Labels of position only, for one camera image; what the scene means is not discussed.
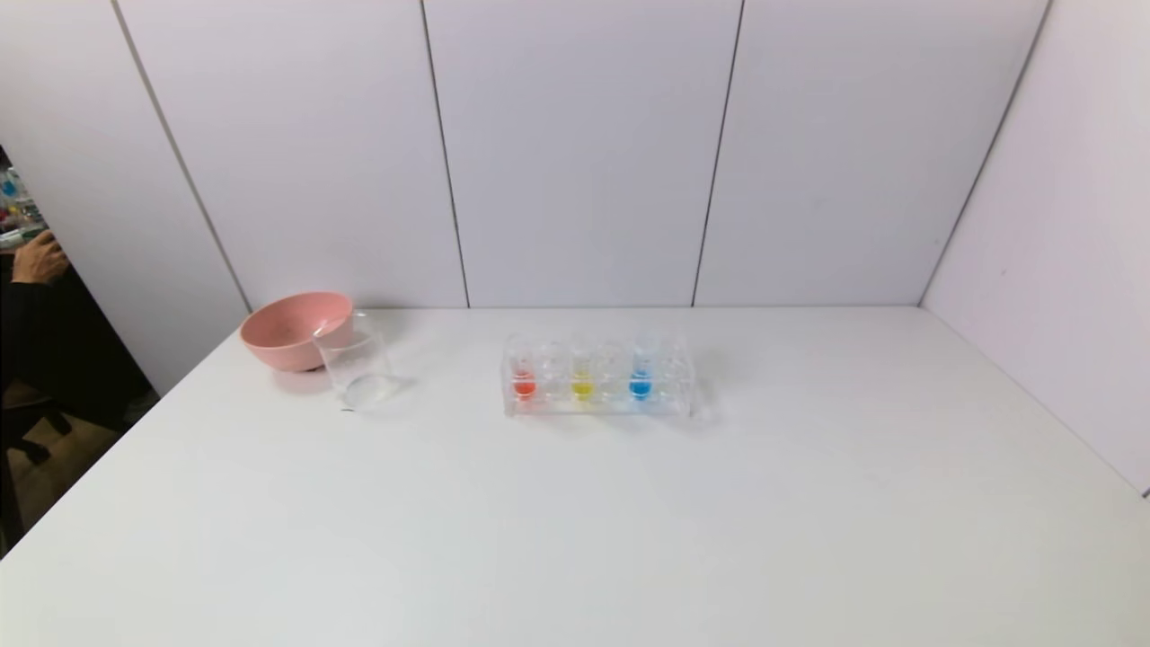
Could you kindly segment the bystander's bare hand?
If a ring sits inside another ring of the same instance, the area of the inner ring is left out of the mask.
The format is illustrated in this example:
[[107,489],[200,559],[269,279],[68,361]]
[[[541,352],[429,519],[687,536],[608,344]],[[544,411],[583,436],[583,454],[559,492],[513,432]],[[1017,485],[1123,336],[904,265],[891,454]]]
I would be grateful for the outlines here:
[[13,283],[49,284],[57,282],[71,262],[49,229],[16,251],[13,257]]

